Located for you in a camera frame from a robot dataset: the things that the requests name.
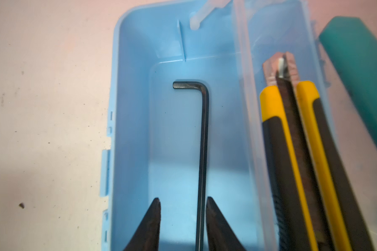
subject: hex key long arm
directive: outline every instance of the hex key long arm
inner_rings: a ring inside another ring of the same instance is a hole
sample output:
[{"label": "hex key long arm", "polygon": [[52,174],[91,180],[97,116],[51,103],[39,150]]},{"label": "hex key long arm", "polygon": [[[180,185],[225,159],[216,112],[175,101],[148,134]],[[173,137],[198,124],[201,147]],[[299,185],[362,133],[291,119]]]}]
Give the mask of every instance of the hex key long arm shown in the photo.
[{"label": "hex key long arm", "polygon": [[207,176],[207,141],[208,141],[208,110],[209,95],[207,87],[200,82],[175,81],[174,89],[195,89],[203,95],[201,116],[200,169],[198,177],[197,227],[195,236],[195,251],[202,251],[204,245],[205,216],[205,181]]}]

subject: plastic bin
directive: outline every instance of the plastic bin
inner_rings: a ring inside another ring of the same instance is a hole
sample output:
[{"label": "plastic bin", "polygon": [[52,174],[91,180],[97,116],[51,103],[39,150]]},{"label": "plastic bin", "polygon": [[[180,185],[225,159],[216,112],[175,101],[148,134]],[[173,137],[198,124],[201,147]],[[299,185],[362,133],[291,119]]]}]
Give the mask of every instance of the plastic bin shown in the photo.
[{"label": "plastic bin", "polygon": [[112,145],[102,153],[101,196],[109,196],[103,251],[123,250],[155,197],[162,208],[159,250],[194,250],[201,93],[173,89],[176,80],[209,90],[207,196],[246,250],[276,250],[257,93],[265,87],[262,63],[290,51],[328,107],[308,15],[299,1],[234,0],[192,31],[189,17],[204,2],[134,8],[116,24]]}]

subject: translucent plastic handle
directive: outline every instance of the translucent plastic handle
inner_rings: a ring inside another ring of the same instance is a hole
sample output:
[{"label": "translucent plastic handle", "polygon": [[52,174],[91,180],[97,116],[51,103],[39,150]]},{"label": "translucent plastic handle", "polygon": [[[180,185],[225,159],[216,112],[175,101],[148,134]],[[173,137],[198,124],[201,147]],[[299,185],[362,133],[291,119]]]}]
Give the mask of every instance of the translucent plastic handle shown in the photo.
[{"label": "translucent plastic handle", "polygon": [[190,28],[198,30],[200,23],[215,9],[224,8],[230,0],[208,0],[199,11],[190,18]]}]

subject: hex key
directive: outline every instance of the hex key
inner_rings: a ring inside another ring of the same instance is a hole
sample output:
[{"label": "hex key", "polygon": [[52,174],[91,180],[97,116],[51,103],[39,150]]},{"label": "hex key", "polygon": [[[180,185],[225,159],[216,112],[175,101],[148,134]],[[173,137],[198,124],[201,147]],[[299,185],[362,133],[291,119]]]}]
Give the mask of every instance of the hex key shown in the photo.
[{"label": "hex key", "polygon": [[205,215],[205,181],[207,176],[207,141],[208,141],[208,109],[209,95],[207,87],[200,82],[175,81],[174,89],[195,89],[203,95],[201,116],[200,170],[198,176],[197,228],[195,236],[195,251],[202,251],[204,245],[204,215]]}]

